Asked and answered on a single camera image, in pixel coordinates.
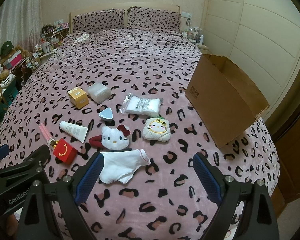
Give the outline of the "white cotton pads bag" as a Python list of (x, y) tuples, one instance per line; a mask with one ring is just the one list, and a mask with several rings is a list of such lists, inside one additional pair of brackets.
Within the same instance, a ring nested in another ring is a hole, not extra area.
[(149, 99), (128, 93), (119, 109), (121, 114), (146, 115), (151, 118), (159, 116), (162, 99)]

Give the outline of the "pink hair clip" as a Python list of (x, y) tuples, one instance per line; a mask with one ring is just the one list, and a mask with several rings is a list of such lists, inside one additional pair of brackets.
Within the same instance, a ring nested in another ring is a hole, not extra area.
[(53, 138), (53, 136), (51, 135), (51, 133), (47, 130), (47, 127), (44, 124), (40, 124), (39, 125), (39, 129), (43, 135), (43, 137), (45, 138), (45, 140), (47, 141), (47, 144), (52, 148), (55, 149), (55, 147), (57, 146), (57, 140), (55, 140)]

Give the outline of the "white cloth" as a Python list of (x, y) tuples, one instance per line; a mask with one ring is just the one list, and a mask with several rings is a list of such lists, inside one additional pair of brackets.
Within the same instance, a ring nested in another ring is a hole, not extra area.
[(130, 150), (123, 152), (105, 152), (104, 167), (100, 173), (100, 180), (105, 184), (119, 181), (128, 183), (135, 171), (142, 166), (151, 164), (145, 150)]

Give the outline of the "white item on bed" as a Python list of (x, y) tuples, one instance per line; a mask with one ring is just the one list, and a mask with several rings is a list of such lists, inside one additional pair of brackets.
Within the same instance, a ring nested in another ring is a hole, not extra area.
[(89, 38), (89, 34), (82, 34), (80, 37), (77, 37), (75, 43), (86, 41)]

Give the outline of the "pineapple kitty plush pouch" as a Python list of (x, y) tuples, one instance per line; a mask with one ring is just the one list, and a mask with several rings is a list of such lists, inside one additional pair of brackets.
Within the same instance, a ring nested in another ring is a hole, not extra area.
[(146, 140), (167, 142), (171, 138), (170, 122), (162, 117), (148, 118), (142, 131)]

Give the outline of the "white cream tube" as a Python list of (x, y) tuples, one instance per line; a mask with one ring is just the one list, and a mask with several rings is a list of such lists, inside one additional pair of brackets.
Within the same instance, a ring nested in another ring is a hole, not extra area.
[(76, 124), (72, 124), (66, 121), (61, 121), (59, 124), (59, 128), (64, 132), (68, 133), (70, 136), (74, 137), (81, 143), (85, 142), (88, 128), (84, 126), (79, 126)]

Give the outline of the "Hello Kitty plush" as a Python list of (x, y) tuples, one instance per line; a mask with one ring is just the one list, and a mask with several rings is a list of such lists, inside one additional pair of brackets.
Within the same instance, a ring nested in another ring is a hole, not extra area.
[(120, 151), (129, 146), (129, 127), (125, 125), (119, 125), (117, 128), (103, 126), (101, 132), (101, 135), (97, 135), (89, 139), (89, 144), (92, 147)]

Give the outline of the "green cap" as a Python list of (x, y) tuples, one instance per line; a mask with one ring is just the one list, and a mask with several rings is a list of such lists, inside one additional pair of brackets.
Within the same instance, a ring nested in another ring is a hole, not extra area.
[(15, 53), (15, 47), (11, 41), (5, 41), (0, 49), (0, 57), (6, 57), (11, 53)]

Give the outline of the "clear plastic pack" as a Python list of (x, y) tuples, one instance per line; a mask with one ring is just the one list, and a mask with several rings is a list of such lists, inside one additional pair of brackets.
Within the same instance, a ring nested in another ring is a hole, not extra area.
[(111, 97), (111, 90), (101, 83), (94, 83), (87, 88), (87, 94), (96, 103), (102, 103)]

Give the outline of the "white curtain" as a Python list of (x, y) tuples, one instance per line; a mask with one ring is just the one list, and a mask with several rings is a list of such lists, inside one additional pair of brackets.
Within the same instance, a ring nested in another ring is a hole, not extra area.
[(0, 7), (0, 50), (11, 41), (32, 51), (43, 26), (40, 0), (5, 0)]

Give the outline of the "red smile box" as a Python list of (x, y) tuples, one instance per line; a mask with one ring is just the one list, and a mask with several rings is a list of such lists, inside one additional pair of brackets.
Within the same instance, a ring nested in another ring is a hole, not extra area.
[(57, 140), (53, 147), (53, 155), (65, 164), (70, 165), (77, 155), (77, 150), (64, 139)]

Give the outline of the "left leopard pillow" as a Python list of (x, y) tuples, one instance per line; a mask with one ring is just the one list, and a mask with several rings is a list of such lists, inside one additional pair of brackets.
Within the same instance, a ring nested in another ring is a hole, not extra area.
[(103, 30), (121, 29), (124, 25), (125, 11), (123, 9), (107, 9), (75, 16), (72, 21), (72, 31), (95, 34)]

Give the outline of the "blue triangular sponge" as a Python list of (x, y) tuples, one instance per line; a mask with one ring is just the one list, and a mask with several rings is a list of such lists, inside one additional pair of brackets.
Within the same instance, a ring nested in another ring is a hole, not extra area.
[(100, 117), (101, 120), (103, 121), (111, 121), (113, 120), (113, 111), (110, 107), (107, 107), (106, 109), (102, 110), (98, 116)]

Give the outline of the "yellow cardboard box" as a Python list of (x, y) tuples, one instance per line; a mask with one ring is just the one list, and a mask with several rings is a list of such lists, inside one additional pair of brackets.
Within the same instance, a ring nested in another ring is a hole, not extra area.
[(75, 87), (68, 91), (71, 103), (77, 108), (82, 109), (89, 104), (87, 93), (79, 87)]

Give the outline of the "brown cardboard box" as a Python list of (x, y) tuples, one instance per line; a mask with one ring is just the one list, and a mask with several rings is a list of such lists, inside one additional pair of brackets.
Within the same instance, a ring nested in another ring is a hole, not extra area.
[(250, 77), (225, 56), (203, 54), (185, 95), (218, 148), (240, 136), (269, 107)]

